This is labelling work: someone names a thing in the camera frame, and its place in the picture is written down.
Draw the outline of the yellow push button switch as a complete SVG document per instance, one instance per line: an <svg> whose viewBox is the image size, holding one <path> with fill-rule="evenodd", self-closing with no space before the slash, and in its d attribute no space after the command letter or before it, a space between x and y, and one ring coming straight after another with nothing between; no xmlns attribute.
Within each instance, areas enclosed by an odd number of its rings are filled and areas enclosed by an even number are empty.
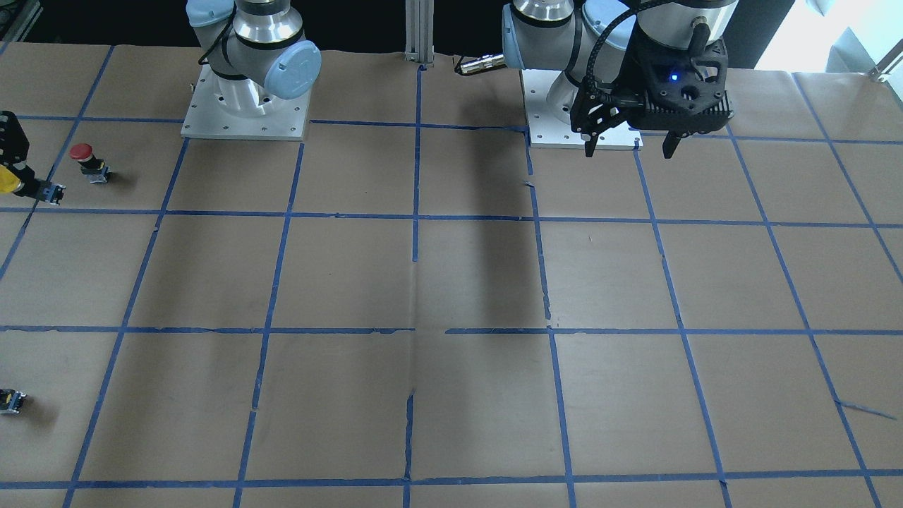
<svg viewBox="0 0 903 508"><path fill-rule="evenodd" d="M31 167L22 169L13 165L1 164L1 193L13 194L23 198L45 202L48 205L59 205L64 197L66 187L61 184L42 180L35 176Z"/></svg>

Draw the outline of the silver metal connector plug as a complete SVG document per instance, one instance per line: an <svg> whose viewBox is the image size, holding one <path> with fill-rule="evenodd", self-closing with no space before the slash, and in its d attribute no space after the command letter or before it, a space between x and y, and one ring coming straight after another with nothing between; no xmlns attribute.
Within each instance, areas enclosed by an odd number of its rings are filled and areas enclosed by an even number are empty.
<svg viewBox="0 0 903 508"><path fill-rule="evenodd" d="M454 72L459 76L475 76L506 67L507 63L503 54L485 54L472 59L461 55L458 61L454 62Z"/></svg>

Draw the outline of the red push button switch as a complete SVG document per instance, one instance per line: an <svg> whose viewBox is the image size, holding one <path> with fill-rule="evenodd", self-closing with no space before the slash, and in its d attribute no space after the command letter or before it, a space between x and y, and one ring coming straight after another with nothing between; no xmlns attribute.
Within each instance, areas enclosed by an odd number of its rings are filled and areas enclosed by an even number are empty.
<svg viewBox="0 0 903 508"><path fill-rule="evenodd" d="M92 145L78 143L68 151L70 158L80 167L81 174L93 184L109 182L110 167L104 159L97 157Z"/></svg>

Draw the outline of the aluminium frame post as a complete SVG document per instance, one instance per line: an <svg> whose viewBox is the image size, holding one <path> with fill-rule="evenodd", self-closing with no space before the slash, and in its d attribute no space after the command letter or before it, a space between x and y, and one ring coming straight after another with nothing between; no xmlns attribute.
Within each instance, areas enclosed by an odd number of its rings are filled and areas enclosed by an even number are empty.
<svg viewBox="0 0 903 508"><path fill-rule="evenodd" d="M423 66L432 66L433 51L433 0L404 1L404 58Z"/></svg>

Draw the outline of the black button switch part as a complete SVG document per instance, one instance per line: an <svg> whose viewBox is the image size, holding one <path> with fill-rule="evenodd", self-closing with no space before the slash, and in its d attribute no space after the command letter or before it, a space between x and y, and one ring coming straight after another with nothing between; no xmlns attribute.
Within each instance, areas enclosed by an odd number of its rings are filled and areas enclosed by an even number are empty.
<svg viewBox="0 0 903 508"><path fill-rule="evenodd" d="M1 415L19 414L27 395L16 389L1 389Z"/></svg>

